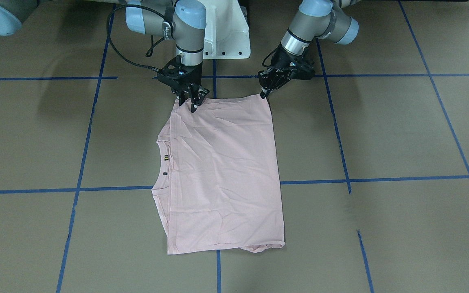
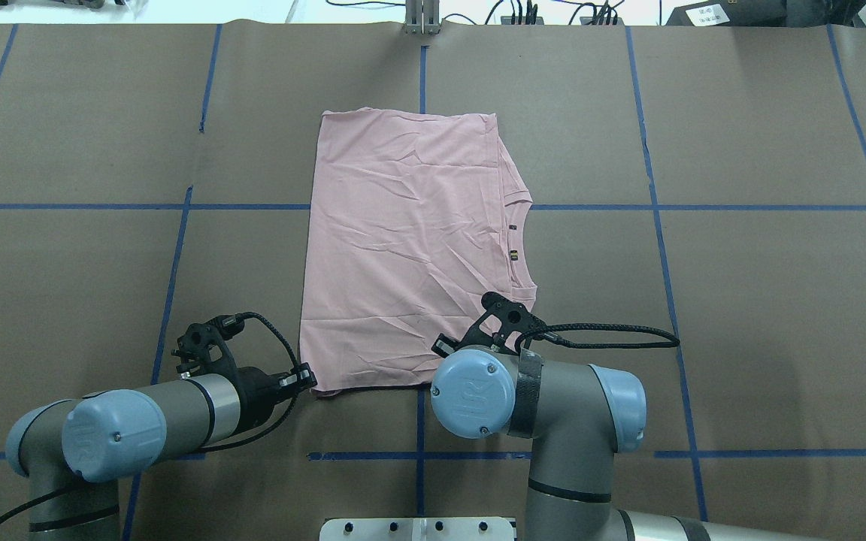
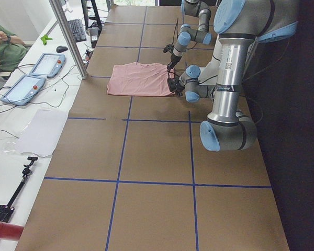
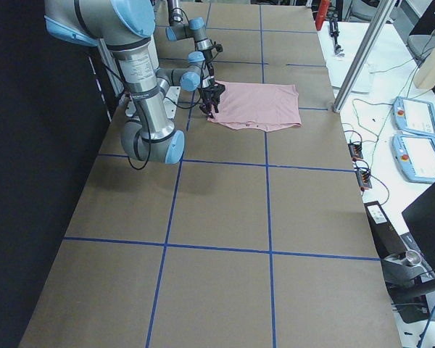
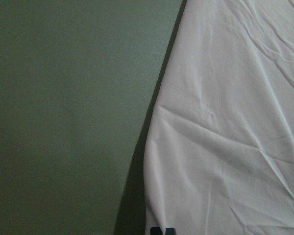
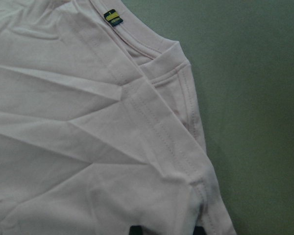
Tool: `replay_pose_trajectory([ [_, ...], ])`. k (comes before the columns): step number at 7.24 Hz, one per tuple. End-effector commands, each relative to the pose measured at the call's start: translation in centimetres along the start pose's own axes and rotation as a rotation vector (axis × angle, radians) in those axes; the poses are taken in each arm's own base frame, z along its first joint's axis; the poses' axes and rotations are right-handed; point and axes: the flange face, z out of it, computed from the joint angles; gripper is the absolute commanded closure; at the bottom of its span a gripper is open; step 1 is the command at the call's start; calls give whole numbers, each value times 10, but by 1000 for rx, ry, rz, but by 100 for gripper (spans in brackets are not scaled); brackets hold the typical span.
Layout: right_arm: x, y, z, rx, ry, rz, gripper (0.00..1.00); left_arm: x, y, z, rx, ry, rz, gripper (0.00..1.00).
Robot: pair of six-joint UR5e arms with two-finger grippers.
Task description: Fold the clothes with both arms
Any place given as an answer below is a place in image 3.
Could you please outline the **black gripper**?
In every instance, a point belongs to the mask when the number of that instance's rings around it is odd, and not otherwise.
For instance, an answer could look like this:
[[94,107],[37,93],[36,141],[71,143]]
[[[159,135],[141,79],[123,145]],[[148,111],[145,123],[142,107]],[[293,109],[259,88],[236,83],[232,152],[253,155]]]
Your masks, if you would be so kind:
[[167,44],[164,49],[163,49],[163,52],[164,53],[167,53],[169,52],[171,54],[171,57],[170,57],[170,63],[167,65],[167,72],[170,73],[171,72],[171,69],[173,69],[177,63],[181,60],[182,58],[182,52],[179,52],[177,51],[175,48],[174,48],[174,45],[172,44]]
[[170,92],[176,94],[177,96],[183,95],[184,86],[180,84],[180,81],[178,78],[168,78],[167,84],[168,84]]

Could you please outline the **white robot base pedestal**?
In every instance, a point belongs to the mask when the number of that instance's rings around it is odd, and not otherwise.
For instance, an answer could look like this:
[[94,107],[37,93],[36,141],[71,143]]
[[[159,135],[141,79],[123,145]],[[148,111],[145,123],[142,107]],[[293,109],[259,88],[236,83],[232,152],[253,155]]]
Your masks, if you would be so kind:
[[217,37],[211,61],[206,65],[206,67],[200,68],[201,74],[198,78],[200,84],[214,85],[216,83],[217,75],[219,73],[220,60],[222,57],[221,50],[222,44],[219,41],[219,37]]

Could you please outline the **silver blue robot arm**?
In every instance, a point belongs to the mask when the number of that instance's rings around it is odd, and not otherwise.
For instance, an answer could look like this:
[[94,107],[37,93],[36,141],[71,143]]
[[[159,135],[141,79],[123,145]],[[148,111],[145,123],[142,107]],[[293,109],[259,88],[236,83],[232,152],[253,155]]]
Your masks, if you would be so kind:
[[217,40],[211,61],[205,67],[189,66],[181,76],[169,77],[169,90],[188,102],[210,98],[212,111],[200,125],[200,138],[209,151],[243,150],[256,140],[256,126],[238,108],[246,65],[258,43],[283,40],[297,29],[299,1],[217,1],[212,13],[203,1],[182,1],[185,15],[199,19],[198,29],[184,24],[177,42],[167,45],[172,71],[190,42],[209,44],[214,20]]
[[177,63],[181,60],[191,41],[208,45],[212,40],[212,34],[209,32],[211,9],[206,2],[182,1],[181,11],[184,15],[198,18],[198,29],[193,29],[190,25],[183,24],[177,35],[177,41],[172,44],[167,44],[163,49],[164,53],[169,52],[171,54],[171,61],[167,65],[168,72],[175,68]]

